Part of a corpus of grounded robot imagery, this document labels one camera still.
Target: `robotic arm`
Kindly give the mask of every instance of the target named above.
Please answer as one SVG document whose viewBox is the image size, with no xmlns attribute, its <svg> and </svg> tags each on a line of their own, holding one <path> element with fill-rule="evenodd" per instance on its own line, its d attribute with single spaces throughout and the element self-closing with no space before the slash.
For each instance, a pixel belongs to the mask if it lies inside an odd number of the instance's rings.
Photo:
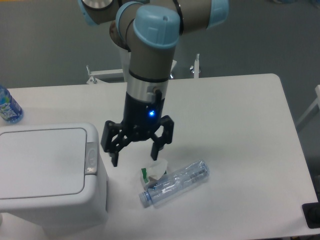
<svg viewBox="0 0 320 240">
<path fill-rule="evenodd" d="M 162 117 L 162 109 L 179 35 L 222 23 L 228 16 L 228 0 L 154 0 L 147 4 L 79 0 L 79 4 L 88 23 L 115 17 L 117 34 L 131 51 L 123 120 L 105 123 L 102 148 L 116 167 L 122 148 L 151 138 L 151 157 L 157 160 L 159 151 L 173 138 L 174 122 L 169 116 Z M 158 137 L 155 132 L 160 126 L 163 133 Z"/>
</svg>

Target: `plastic bottle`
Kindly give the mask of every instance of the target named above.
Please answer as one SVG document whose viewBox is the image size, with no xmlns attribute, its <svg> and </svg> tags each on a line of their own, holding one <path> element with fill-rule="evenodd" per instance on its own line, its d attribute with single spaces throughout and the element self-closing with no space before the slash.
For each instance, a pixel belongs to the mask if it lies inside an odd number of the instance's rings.
<svg viewBox="0 0 320 240">
<path fill-rule="evenodd" d="M 23 110 L 11 96 L 10 92 L 0 85 L 0 116 L 8 123 L 15 124 L 23 118 Z"/>
<path fill-rule="evenodd" d="M 184 193 L 209 176 L 209 168 L 203 161 L 197 161 L 187 167 L 171 174 L 164 175 L 155 184 L 149 186 L 147 191 L 139 194 L 144 207 L 163 204 L 167 200 Z"/>
</svg>

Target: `light blue joint cap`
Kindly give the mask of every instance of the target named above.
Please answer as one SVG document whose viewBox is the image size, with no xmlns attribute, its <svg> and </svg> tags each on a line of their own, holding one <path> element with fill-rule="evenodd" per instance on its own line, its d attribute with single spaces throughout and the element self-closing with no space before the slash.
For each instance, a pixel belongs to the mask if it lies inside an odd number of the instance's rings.
<svg viewBox="0 0 320 240">
<path fill-rule="evenodd" d="M 84 4 L 82 3 L 81 0 L 78 0 L 78 4 L 79 4 L 79 7 L 81 9 L 81 12 L 84 16 L 86 23 L 90 26 L 97 26 L 98 24 L 96 24 L 95 21 L 93 21 L 92 18 L 89 16 L 89 14 L 87 13 L 87 11 L 84 7 Z"/>
<path fill-rule="evenodd" d="M 157 49 L 170 49 L 179 40 L 180 17 L 168 8 L 144 5 L 136 11 L 134 33 L 145 44 Z"/>
<path fill-rule="evenodd" d="M 115 16 L 115 26 L 116 26 L 116 29 L 118 30 L 119 36 L 120 36 L 120 38 L 122 38 L 122 40 L 123 40 L 123 37 L 121 36 L 121 33 L 119 31 L 120 18 L 121 18 L 122 13 L 126 10 L 126 8 L 132 4 L 141 4 L 142 5 L 142 3 L 138 2 L 138 1 L 128 1 L 119 8 L 119 10 Z"/>
<path fill-rule="evenodd" d="M 211 13 L 208 28 L 223 23 L 229 14 L 228 0 L 211 0 Z"/>
</svg>

